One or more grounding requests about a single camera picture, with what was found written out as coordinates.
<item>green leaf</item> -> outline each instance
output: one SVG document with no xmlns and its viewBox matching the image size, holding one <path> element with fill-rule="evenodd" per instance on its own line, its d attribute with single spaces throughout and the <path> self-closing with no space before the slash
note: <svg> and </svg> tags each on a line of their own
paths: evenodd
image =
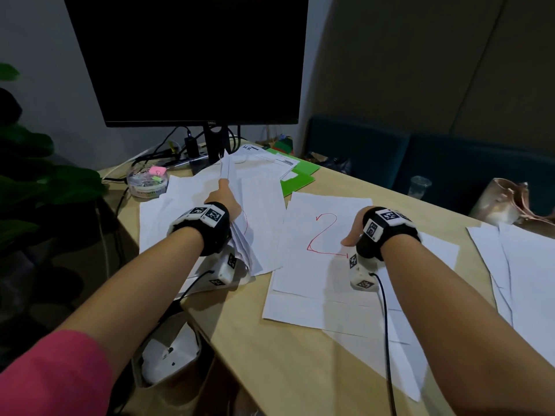
<svg viewBox="0 0 555 416">
<path fill-rule="evenodd" d="M 54 153 L 54 142 L 46 134 L 30 132 L 19 124 L 0 127 L 0 143 L 23 157 L 46 157 Z"/>
<path fill-rule="evenodd" d="M 54 165 L 37 157 L 21 157 L 12 153 L 3 158 L 0 174 L 14 181 L 38 181 L 54 172 Z"/>
<path fill-rule="evenodd" d="M 0 220 L 0 250 L 20 235 L 35 232 L 38 225 L 23 220 Z"/>
<path fill-rule="evenodd" d="M 46 186 L 44 202 L 53 204 L 90 201 L 106 192 L 98 172 L 74 166 L 55 166 Z"/>
<path fill-rule="evenodd" d="M 24 201 L 38 201 L 46 190 L 45 184 L 16 182 L 5 176 L 0 176 L 0 211 L 14 209 Z"/>
<path fill-rule="evenodd" d="M 0 80 L 13 81 L 19 76 L 19 71 L 17 71 L 10 64 L 5 62 L 0 62 Z"/>
</svg>

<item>desk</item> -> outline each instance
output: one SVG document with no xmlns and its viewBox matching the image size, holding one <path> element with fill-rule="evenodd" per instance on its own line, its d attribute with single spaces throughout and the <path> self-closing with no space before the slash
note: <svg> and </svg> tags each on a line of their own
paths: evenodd
<svg viewBox="0 0 555 416">
<path fill-rule="evenodd" d="M 191 175 L 190 171 L 173 174 Z M 489 273 L 466 230 L 478 226 L 477 220 L 326 168 L 313 176 L 316 181 L 299 191 L 370 197 L 375 205 L 410 216 L 419 230 L 460 245 L 456 272 L 495 304 Z M 124 188 L 111 185 L 106 201 L 112 209 Z M 139 203 L 130 199 L 119 220 L 138 242 Z M 195 294 L 183 304 L 262 411 L 268 416 L 389 415 L 386 381 L 374 370 L 321 330 L 261 318 L 269 282 L 269 274 L 257 276 L 236 290 Z M 395 401 L 399 415 L 449 414 L 429 370 L 419 403 L 398 389 Z"/>
</svg>

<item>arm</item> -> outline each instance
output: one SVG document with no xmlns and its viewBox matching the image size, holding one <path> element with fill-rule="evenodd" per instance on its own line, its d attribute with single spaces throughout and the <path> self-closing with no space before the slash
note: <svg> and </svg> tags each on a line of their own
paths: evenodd
<svg viewBox="0 0 555 416">
<path fill-rule="evenodd" d="M 227 180 L 220 180 L 209 201 L 224 204 L 231 220 L 241 212 Z M 117 378 L 179 292 L 203 248 L 196 229 L 177 230 L 115 273 L 58 330 L 77 330 L 96 340 Z"/>
<path fill-rule="evenodd" d="M 362 217 L 342 242 L 354 246 Z M 381 248 L 395 294 L 457 414 L 555 414 L 555 368 L 468 283 L 408 235 Z"/>
</svg>

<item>black monitor screen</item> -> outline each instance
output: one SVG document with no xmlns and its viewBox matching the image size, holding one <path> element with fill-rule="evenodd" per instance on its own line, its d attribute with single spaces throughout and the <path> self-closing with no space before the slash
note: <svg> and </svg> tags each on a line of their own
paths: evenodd
<svg viewBox="0 0 555 416">
<path fill-rule="evenodd" d="M 65 0 L 108 126 L 295 124 L 308 0 Z"/>
</svg>

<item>person's right hand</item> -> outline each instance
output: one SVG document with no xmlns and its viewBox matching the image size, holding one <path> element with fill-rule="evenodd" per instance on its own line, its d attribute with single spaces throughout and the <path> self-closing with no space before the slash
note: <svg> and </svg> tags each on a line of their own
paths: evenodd
<svg viewBox="0 0 555 416">
<path fill-rule="evenodd" d="M 370 209 L 373 209 L 376 206 L 369 206 L 365 207 L 358 211 L 355 216 L 355 221 L 352 223 L 352 228 L 349 234 L 342 240 L 341 245 L 345 247 L 354 247 L 360 236 L 362 235 L 362 231 L 364 230 L 364 226 L 362 225 L 362 220 L 364 219 L 364 215 Z"/>
<path fill-rule="evenodd" d="M 208 195 L 208 198 L 204 200 L 204 204 L 211 201 L 222 203 L 227 208 L 230 222 L 233 222 L 233 220 L 237 219 L 237 217 L 241 214 L 241 206 L 235 200 L 232 191 L 229 189 L 229 180 L 220 179 L 218 181 L 218 189 L 216 191 L 212 191 Z"/>
</svg>

